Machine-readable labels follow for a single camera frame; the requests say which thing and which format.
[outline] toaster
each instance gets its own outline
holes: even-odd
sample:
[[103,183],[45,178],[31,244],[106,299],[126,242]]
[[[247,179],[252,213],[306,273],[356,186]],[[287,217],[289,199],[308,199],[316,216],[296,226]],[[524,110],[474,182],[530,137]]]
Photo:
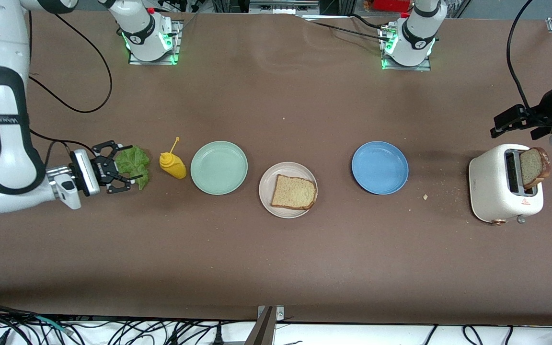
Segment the toaster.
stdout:
[[523,186],[519,156],[526,150],[529,147],[504,144],[471,160],[470,202],[478,219],[496,225],[524,223],[542,210],[542,183],[528,190]]

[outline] red container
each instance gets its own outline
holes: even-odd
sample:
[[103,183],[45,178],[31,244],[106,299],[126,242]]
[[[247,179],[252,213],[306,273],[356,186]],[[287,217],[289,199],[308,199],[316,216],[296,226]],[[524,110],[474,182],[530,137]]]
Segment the red container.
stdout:
[[375,10],[388,12],[408,12],[410,0],[374,0]]

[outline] tabletop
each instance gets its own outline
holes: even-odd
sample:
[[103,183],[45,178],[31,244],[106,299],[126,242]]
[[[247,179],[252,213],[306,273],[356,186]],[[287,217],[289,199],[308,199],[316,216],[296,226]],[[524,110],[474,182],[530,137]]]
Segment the tabletop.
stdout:
[[[291,15],[199,14],[177,66],[130,66],[105,12],[65,18],[103,52],[112,98],[77,114],[34,83],[31,127],[88,145],[135,144],[152,158],[142,191],[44,203],[0,215],[0,304],[43,313],[252,319],[282,304],[296,321],[552,324],[552,176],[525,225],[477,220],[467,164],[498,144],[552,147],[529,133],[491,139],[518,103],[506,67],[510,21],[446,20],[430,72],[382,70],[375,41]],[[328,20],[372,33],[350,18]],[[52,15],[35,13],[31,74],[81,109],[108,90],[98,55]],[[513,63],[531,103],[552,88],[552,33],[520,22]],[[161,171],[160,152],[190,166],[215,140],[237,144],[248,175],[234,192],[201,192]],[[372,140],[410,164],[397,193],[362,190],[355,150]],[[42,157],[48,142],[34,138]],[[304,216],[259,201],[273,164],[315,175]],[[52,164],[66,164],[55,146]]]

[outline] bread slice on plate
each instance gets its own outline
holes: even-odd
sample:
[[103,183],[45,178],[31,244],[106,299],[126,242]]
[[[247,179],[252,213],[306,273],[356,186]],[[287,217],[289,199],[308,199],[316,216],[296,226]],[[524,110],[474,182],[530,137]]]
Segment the bread slice on plate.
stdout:
[[521,175],[523,187],[528,190],[541,183],[551,174],[551,162],[546,151],[541,147],[532,147],[521,153]]
[[276,190],[272,197],[272,207],[307,210],[316,200],[316,186],[312,181],[301,177],[276,177]]

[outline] green plate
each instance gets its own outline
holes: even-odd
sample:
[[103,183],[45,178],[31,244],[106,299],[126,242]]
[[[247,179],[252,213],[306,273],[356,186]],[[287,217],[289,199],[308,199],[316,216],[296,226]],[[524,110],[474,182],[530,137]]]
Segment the green plate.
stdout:
[[214,141],[199,149],[191,162],[193,183],[212,195],[231,193],[246,178],[248,161],[244,151],[228,141]]

